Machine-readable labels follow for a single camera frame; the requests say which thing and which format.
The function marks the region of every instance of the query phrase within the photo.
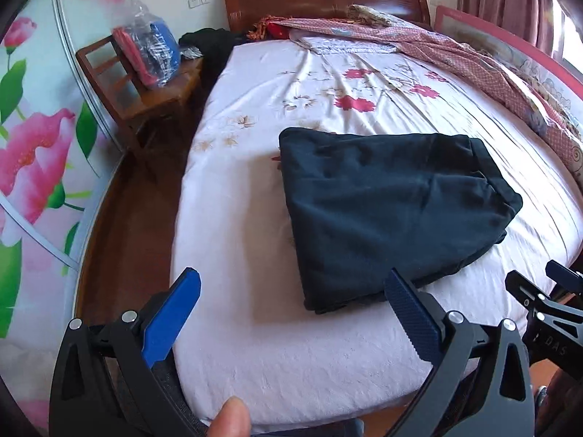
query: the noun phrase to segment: mattress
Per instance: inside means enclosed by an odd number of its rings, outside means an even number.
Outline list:
[[[211,420],[231,395],[254,432],[317,425],[404,403],[422,362],[388,303],[308,312],[279,167],[290,126],[360,135],[481,138],[524,207],[504,241],[426,288],[477,323],[526,328],[504,290],[518,270],[541,289],[550,259],[583,240],[583,197],[517,116],[460,78],[401,54],[316,55],[286,41],[238,46],[213,89],[184,174],[171,277],[199,271],[200,300],[174,345],[185,398]]]

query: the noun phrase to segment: dark brown floor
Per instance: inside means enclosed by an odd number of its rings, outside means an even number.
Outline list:
[[[155,293],[168,289],[174,220],[180,198],[184,157],[177,157],[176,140],[159,142],[154,185],[130,157],[118,172],[119,189],[107,205],[90,258],[79,304],[88,324],[115,320],[128,309],[141,308]],[[533,366],[533,386],[550,382],[556,367],[550,362]],[[364,416],[366,437],[381,437],[404,407]]]

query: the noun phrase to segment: human hand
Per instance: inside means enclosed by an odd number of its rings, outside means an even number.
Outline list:
[[[238,397],[230,397],[211,422],[206,437],[250,437],[249,409]]]

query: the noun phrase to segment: black garment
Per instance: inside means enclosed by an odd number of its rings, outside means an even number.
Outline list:
[[[234,46],[247,42],[244,36],[237,35],[226,29],[204,28],[196,32],[188,32],[179,39],[179,45],[196,46],[205,57],[202,66],[203,80],[209,80],[212,86],[231,55]]]
[[[484,143],[465,135],[279,135],[305,307],[384,300],[395,267],[416,286],[500,243],[523,206]]]

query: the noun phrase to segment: metal screw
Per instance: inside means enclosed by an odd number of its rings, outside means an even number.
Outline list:
[[[125,311],[121,316],[121,320],[123,320],[125,323],[133,322],[137,318],[138,314],[136,311]]]
[[[71,330],[77,330],[82,325],[81,319],[73,319],[69,322],[69,328]]]
[[[510,320],[510,319],[504,319],[504,320],[502,321],[502,325],[504,326],[504,328],[505,328],[506,330],[509,330],[509,331],[514,331],[514,330],[516,330],[516,324],[514,323],[514,321],[513,321],[513,320]]]
[[[458,312],[458,311],[451,311],[447,315],[447,318],[450,320],[450,322],[453,322],[453,323],[462,323],[463,322],[463,315],[461,312]]]

